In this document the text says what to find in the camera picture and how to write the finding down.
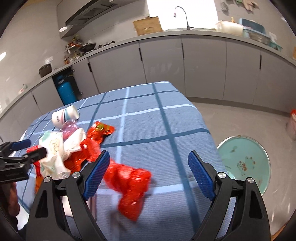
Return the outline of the hand holding other gripper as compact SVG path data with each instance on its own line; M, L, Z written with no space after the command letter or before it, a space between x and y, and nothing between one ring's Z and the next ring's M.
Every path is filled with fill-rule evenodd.
M10 193L7 198L8 201L8 212L11 216L16 217L20 213L20 205L18 203L18 195L16 189L16 182L10 183Z

